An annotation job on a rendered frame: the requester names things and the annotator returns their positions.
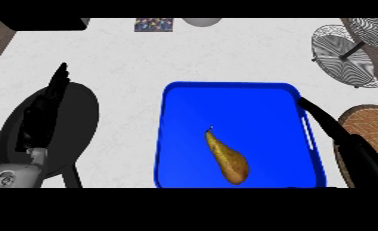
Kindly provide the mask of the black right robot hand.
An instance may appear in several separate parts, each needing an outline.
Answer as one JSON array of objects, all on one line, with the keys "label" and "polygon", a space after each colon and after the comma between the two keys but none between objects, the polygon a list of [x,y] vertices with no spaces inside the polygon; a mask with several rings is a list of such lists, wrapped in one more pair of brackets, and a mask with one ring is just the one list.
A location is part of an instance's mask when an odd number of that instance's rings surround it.
[{"label": "black right robot hand", "polygon": [[308,99],[300,98],[299,105],[312,114],[334,144],[340,146],[355,188],[378,189],[378,152],[374,147],[359,134],[347,132],[339,119],[334,119]]}]

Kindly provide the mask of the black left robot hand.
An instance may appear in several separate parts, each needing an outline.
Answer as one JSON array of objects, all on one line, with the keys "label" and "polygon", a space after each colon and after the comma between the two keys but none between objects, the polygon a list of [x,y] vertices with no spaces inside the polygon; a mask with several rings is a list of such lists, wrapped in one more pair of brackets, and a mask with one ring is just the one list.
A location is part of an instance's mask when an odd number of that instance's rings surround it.
[{"label": "black left robot hand", "polygon": [[67,68],[68,64],[63,63],[55,71],[45,93],[36,97],[32,105],[24,110],[17,152],[27,152],[30,149],[49,146],[57,126],[58,110],[70,84]]}]

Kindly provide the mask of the grey round bowl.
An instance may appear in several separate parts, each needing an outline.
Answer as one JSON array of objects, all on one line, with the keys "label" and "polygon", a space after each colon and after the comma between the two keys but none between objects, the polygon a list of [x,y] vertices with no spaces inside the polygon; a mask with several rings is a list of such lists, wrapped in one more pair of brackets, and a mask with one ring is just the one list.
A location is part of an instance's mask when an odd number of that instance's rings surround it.
[{"label": "grey round bowl", "polygon": [[221,22],[221,18],[185,18],[185,22],[195,27],[210,27]]}]

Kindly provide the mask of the black appliance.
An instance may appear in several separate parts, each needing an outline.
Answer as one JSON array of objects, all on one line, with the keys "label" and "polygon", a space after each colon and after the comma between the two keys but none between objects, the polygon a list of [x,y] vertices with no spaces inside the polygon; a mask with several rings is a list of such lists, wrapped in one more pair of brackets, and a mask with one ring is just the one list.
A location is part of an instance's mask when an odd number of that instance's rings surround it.
[{"label": "black appliance", "polygon": [[5,25],[15,31],[83,31],[88,29],[89,18],[0,18]]}]

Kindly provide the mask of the brown wicker basket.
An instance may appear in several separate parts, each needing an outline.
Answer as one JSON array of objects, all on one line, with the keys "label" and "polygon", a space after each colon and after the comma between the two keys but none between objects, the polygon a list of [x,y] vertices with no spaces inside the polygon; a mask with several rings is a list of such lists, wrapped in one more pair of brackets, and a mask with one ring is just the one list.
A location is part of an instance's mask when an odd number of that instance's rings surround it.
[{"label": "brown wicker basket", "polygon": [[[352,107],[340,116],[339,123],[349,133],[359,134],[365,138],[378,152],[378,105],[364,104]],[[334,153],[347,187],[355,188],[337,144],[334,144]]]}]

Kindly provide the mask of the brown pear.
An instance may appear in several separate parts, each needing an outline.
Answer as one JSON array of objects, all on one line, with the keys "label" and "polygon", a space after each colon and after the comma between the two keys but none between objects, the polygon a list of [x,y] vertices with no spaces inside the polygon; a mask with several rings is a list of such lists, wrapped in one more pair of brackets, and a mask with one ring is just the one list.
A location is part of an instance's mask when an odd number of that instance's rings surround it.
[{"label": "brown pear", "polygon": [[234,185],[243,184],[250,174],[246,156],[221,141],[213,128],[206,131],[206,141],[228,182]]}]

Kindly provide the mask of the blue plastic tray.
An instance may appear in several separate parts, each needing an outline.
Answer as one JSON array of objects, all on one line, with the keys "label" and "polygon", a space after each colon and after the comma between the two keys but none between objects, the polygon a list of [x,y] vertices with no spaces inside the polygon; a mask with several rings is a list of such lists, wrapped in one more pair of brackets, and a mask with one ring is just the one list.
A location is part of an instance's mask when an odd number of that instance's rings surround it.
[{"label": "blue plastic tray", "polygon": [[[160,188],[316,188],[327,176],[300,92],[287,83],[173,82],[163,93],[156,157]],[[232,184],[206,132],[247,159]]]}]

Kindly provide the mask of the colourful patterned box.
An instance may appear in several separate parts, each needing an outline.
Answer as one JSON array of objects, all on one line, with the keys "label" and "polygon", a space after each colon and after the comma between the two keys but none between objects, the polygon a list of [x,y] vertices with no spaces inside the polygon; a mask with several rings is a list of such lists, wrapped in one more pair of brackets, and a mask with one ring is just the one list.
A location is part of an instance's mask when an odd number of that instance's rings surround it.
[{"label": "colourful patterned box", "polygon": [[138,18],[135,23],[136,32],[172,32],[173,18]]}]

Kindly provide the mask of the dark grey frying pan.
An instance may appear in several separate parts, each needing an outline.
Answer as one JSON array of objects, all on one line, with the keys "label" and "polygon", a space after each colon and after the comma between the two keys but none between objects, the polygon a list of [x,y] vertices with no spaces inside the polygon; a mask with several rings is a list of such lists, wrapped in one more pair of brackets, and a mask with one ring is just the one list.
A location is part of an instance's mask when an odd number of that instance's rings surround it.
[{"label": "dark grey frying pan", "polygon": [[[0,163],[27,163],[26,153],[15,151],[18,131],[24,109],[33,103],[40,89],[18,105],[0,129]],[[76,162],[85,152],[99,122],[99,103],[94,91],[82,84],[71,82],[58,111],[58,121],[52,143],[48,148],[48,174],[52,178],[63,176],[67,188],[82,188]]]}]

